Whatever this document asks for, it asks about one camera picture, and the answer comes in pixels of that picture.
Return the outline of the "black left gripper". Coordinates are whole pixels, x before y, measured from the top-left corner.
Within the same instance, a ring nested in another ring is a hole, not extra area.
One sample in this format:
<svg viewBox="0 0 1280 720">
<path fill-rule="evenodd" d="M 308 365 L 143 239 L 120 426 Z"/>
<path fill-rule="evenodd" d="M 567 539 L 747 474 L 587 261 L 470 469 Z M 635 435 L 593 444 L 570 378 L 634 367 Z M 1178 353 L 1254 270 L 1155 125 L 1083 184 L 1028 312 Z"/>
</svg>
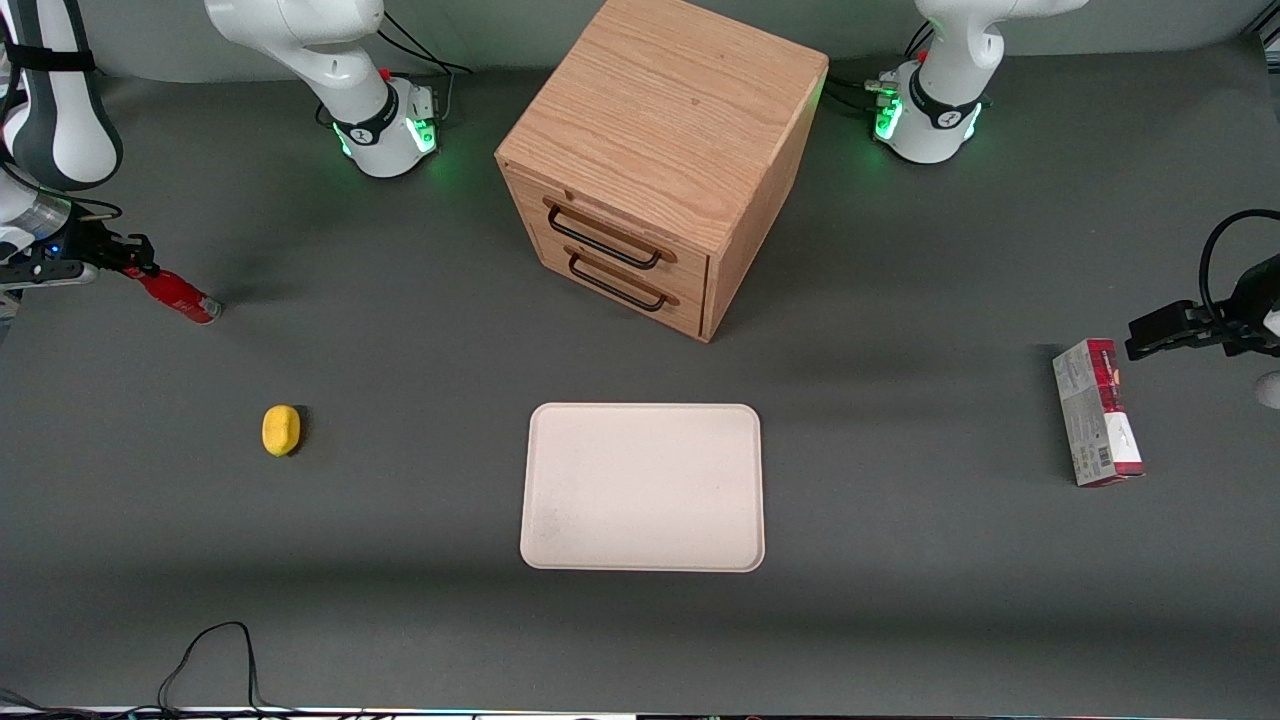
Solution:
<svg viewBox="0 0 1280 720">
<path fill-rule="evenodd" d="M 1175 348 L 1221 346 L 1234 357 L 1243 354 L 1279 356 L 1279 255 L 1274 255 L 1238 279 L 1230 297 L 1212 300 L 1210 291 L 1210 256 L 1204 254 L 1198 266 L 1198 290 L 1210 325 L 1202 324 L 1201 305 L 1178 300 L 1129 323 L 1126 356 L 1139 361 Z"/>
</svg>

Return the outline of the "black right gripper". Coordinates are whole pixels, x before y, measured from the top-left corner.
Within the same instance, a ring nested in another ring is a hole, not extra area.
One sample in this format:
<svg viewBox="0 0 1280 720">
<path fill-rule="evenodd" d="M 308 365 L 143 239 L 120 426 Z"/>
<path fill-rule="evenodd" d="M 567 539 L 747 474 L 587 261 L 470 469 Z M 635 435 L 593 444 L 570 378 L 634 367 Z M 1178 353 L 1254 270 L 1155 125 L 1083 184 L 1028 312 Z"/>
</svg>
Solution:
<svg viewBox="0 0 1280 720">
<path fill-rule="evenodd" d="M 69 223 L 44 242 L 45 278 L 81 278 L 90 268 L 125 277 L 157 277 L 146 234 L 118 234 L 104 223 Z"/>
</svg>

